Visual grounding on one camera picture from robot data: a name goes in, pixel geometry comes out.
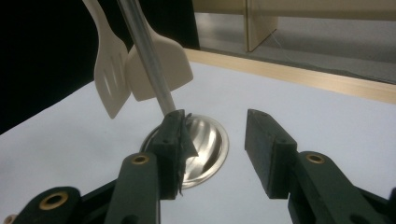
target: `wooden edge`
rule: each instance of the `wooden edge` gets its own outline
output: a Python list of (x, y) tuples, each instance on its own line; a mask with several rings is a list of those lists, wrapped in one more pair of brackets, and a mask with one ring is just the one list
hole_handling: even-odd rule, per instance
[(185, 49), (189, 61), (396, 105), (396, 85)]

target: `slotted spatula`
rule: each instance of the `slotted spatula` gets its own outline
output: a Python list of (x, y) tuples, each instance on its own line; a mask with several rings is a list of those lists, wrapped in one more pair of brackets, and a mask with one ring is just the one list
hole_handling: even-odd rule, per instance
[(99, 36), (94, 68), (95, 86), (107, 114), (114, 119), (131, 94), (124, 75), (128, 50), (114, 35), (97, 0), (82, 1), (91, 13)]

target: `white spatula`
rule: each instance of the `white spatula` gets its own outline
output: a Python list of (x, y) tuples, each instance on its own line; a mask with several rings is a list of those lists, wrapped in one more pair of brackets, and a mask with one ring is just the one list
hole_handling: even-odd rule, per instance
[(99, 50), (94, 68), (95, 86), (107, 114), (114, 119), (131, 94), (124, 76), (128, 50), (114, 35), (97, 0), (83, 2), (91, 13), (99, 35)]
[[(99, 35), (94, 81), (108, 115), (115, 118), (131, 92), (137, 101), (156, 96), (135, 46), (129, 54), (125, 44), (114, 35), (105, 12), (97, 0), (83, 0), (90, 11)], [(192, 80), (192, 71), (184, 49), (175, 41), (158, 35), (150, 27), (154, 48), (163, 64), (163, 75), (169, 90)]]

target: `spatula handle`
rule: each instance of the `spatula handle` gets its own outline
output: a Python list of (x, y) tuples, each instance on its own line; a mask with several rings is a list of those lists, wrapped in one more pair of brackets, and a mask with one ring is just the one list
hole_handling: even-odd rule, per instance
[(175, 104), (138, 0), (118, 0), (118, 2), (163, 114), (175, 111)]
[(90, 14), (95, 22), (96, 29), (98, 30), (99, 39), (103, 39), (104, 35), (111, 31), (110, 25), (106, 20), (106, 14), (102, 10), (99, 2), (97, 0), (82, 0), (85, 7), (90, 11)]

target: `spatula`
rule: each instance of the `spatula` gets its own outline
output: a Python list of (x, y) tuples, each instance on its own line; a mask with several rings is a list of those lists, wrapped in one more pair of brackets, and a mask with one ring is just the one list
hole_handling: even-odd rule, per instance
[(138, 0), (118, 0), (118, 2), (138, 55), (148, 74), (149, 84), (154, 90), (161, 111), (165, 116), (176, 110), (176, 107), (163, 74), (163, 64), (161, 63), (157, 48), (155, 48), (152, 41), (149, 26), (143, 15), (142, 8)]
[[(97, 0), (83, 0), (90, 11), (99, 35), (99, 50), (94, 70), (96, 89), (108, 115), (115, 118), (130, 92), (137, 101), (156, 96), (135, 46), (129, 54), (124, 43), (114, 35), (105, 12)], [(192, 80), (192, 71), (183, 48), (175, 41), (156, 34), (151, 27), (154, 48), (163, 64), (163, 75), (169, 90), (177, 89)]]
[[(192, 80), (192, 71), (184, 49), (174, 40), (158, 35), (147, 22), (149, 34), (168, 88), (173, 91)], [(156, 97), (136, 48), (132, 48), (125, 64), (126, 81), (136, 101)]]
[(97, 0), (83, 2), (91, 13), (99, 35), (99, 50), (94, 68), (95, 86), (107, 114), (114, 119), (131, 94), (124, 75), (128, 50), (114, 35)]

